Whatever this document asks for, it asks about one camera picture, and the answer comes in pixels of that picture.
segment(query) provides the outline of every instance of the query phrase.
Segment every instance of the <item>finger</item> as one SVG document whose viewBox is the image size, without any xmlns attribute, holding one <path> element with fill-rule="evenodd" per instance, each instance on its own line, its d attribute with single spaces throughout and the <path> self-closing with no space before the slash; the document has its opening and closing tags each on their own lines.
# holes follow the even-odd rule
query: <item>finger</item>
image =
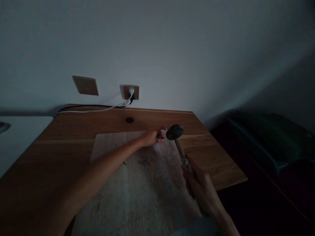
<svg viewBox="0 0 315 236">
<path fill-rule="evenodd" d="M 160 130 L 157 132 L 157 136 L 158 136 L 158 138 L 165 139 L 163 134 L 162 134 L 162 132 Z"/>
<path fill-rule="evenodd" d="M 162 143 L 164 141 L 165 141 L 165 139 L 163 139 L 163 138 L 157 138 L 157 143 Z"/>
<path fill-rule="evenodd" d="M 185 179 L 185 182 L 186 182 L 186 189 L 187 189 L 189 195 L 195 200 L 195 199 L 196 199 L 196 198 L 195 198 L 195 195 L 193 194 L 193 191 L 192 191 L 192 189 L 191 189 L 191 186 L 190 186 L 188 180 L 185 178 L 185 176 L 184 176 L 184 179 Z"/>
<path fill-rule="evenodd" d="M 194 190 L 194 187 L 199 185 L 199 183 L 194 178 L 194 175 L 192 174 L 192 172 L 190 172 L 190 170 L 187 168 L 185 164 L 181 165 L 181 169 L 183 170 L 184 177 L 188 180 L 192 190 Z"/>
<path fill-rule="evenodd" d="M 201 183 L 202 177 L 204 176 L 204 171 L 196 164 L 196 162 L 194 162 L 194 160 L 189 155 L 187 155 L 186 153 L 185 155 L 196 174 L 197 180 Z"/>
<path fill-rule="evenodd" d="M 157 126 L 156 131 L 160 131 L 160 130 L 167 130 L 167 128 L 165 126 Z"/>
</svg>

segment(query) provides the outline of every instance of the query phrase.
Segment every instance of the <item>white cable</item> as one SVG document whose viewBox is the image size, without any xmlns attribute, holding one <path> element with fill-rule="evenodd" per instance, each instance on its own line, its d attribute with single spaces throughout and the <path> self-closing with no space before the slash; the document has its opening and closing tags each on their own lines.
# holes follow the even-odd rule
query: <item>white cable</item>
<svg viewBox="0 0 315 236">
<path fill-rule="evenodd" d="M 132 95 L 133 95 L 133 94 L 131 94 L 131 95 L 130 95 L 130 98 L 129 98 L 127 101 L 123 101 L 122 103 L 119 103 L 119 104 L 117 104 L 117 105 L 115 105 L 115 106 L 112 106 L 112 107 L 110 107 L 110 108 L 107 108 L 107 109 L 105 109 L 105 110 L 91 110 L 91 111 L 61 111 L 61 112 L 58 112 L 58 114 L 60 114 L 60 113 L 68 113 L 68 112 L 88 113 L 88 112 L 107 111 L 107 110 L 110 110 L 110 109 L 112 109 L 112 108 L 114 108 L 114 107 L 117 107 L 117 106 L 119 106 L 119 105 L 121 105 L 121 104 L 123 104 L 123 103 L 128 102 L 128 101 L 131 99 Z"/>
</svg>

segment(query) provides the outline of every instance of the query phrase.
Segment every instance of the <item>light switch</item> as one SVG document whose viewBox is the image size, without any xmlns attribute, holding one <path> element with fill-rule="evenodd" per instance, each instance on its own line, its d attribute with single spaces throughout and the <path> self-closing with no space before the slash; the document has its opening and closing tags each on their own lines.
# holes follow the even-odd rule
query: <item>light switch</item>
<svg viewBox="0 0 315 236">
<path fill-rule="evenodd" d="M 77 75 L 73 75 L 72 78 L 79 93 L 98 96 L 96 79 Z"/>
</svg>

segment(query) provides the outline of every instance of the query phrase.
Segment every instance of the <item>hand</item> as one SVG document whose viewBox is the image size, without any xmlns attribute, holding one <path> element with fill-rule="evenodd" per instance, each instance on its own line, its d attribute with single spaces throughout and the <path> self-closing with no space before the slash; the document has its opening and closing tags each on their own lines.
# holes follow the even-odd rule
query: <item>hand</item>
<svg viewBox="0 0 315 236">
<path fill-rule="evenodd" d="M 137 140 L 141 147 L 148 147 L 156 143 L 161 143 L 165 141 L 161 130 L 167 130 L 164 126 L 158 126 L 150 128 L 145 131 Z"/>
<path fill-rule="evenodd" d="M 212 184 L 209 174 L 205 173 L 191 157 L 186 154 L 196 177 L 189 171 L 185 164 L 181 165 L 186 188 L 193 199 L 211 216 L 216 216 L 219 211 L 224 210 L 219 196 Z"/>
</svg>

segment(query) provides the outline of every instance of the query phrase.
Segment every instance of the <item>hammer head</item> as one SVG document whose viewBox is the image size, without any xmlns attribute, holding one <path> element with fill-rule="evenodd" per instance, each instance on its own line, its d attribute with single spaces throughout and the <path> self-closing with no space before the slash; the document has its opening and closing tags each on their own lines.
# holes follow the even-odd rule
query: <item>hammer head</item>
<svg viewBox="0 0 315 236">
<path fill-rule="evenodd" d="M 184 132 L 184 129 L 180 125 L 172 125 L 166 132 L 166 137 L 169 140 L 179 138 Z"/>
</svg>

